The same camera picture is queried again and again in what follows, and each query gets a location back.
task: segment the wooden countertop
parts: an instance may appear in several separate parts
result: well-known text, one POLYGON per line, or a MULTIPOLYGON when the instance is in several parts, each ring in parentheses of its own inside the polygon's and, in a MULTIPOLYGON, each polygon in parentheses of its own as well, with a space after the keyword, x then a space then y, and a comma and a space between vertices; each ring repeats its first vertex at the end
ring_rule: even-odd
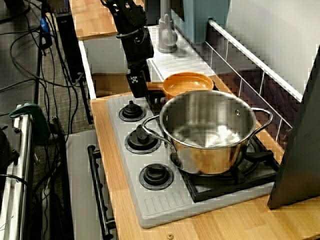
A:
MULTIPOLYGON (((144 7, 142 0, 133 0, 144 7)), ((70 0, 78 41, 116 35, 117 29, 109 9, 100 0, 70 0)))
MULTIPOLYGON (((220 91, 231 93, 218 77, 211 79, 220 91)), ((166 240, 169 234, 173 240, 315 240, 320 236, 320 197, 270 210, 269 196, 263 196, 153 228, 140 227, 106 108, 112 97, 92 100, 91 108, 120 240, 166 240)), ((282 148, 266 131, 258 138, 280 162, 282 148)))

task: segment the stainless steel pot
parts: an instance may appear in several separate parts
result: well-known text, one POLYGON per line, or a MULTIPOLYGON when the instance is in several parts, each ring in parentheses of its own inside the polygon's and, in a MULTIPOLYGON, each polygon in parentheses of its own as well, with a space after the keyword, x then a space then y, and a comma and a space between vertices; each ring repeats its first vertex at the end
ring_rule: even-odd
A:
POLYGON ((196 175, 226 172, 240 161, 251 138, 272 121, 271 112, 250 108, 234 95, 197 90, 182 93, 169 100, 157 116, 142 123, 150 136, 168 143, 173 163, 196 175), (268 115, 265 124, 255 130, 255 112, 268 115), (152 133, 146 124, 159 118, 166 138, 152 133))

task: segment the green clamp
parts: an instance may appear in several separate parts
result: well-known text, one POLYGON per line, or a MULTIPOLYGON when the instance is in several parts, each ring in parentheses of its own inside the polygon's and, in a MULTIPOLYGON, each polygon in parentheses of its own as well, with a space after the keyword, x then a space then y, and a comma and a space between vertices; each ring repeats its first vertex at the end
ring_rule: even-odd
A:
POLYGON ((47 120, 39 107, 35 103, 27 103, 13 110, 9 116, 15 119, 21 115, 30 114, 32 116, 33 139, 36 144, 43 144, 50 137, 50 128, 47 120))

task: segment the oven door handle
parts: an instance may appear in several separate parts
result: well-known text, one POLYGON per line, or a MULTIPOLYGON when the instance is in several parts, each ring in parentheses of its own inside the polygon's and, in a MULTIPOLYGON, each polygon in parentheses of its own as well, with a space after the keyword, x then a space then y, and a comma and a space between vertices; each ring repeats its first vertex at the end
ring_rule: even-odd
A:
POLYGON ((103 185, 100 183, 97 159, 101 158, 100 151, 95 151, 96 147, 93 145, 88 146, 89 162, 91 168, 91 175, 93 181, 93 188, 95 193, 95 200, 99 214, 100 226, 103 240, 111 240, 114 236, 110 233, 110 229, 116 228, 114 218, 107 218, 106 211, 108 208, 105 206, 105 201, 102 194, 103 185))

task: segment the gray stand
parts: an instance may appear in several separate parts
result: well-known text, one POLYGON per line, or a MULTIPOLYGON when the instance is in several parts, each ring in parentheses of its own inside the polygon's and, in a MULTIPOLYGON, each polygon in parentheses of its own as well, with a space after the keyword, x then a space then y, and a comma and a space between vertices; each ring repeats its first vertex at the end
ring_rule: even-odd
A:
POLYGON ((268 201, 271 209, 320 196, 319 103, 320 49, 268 201))

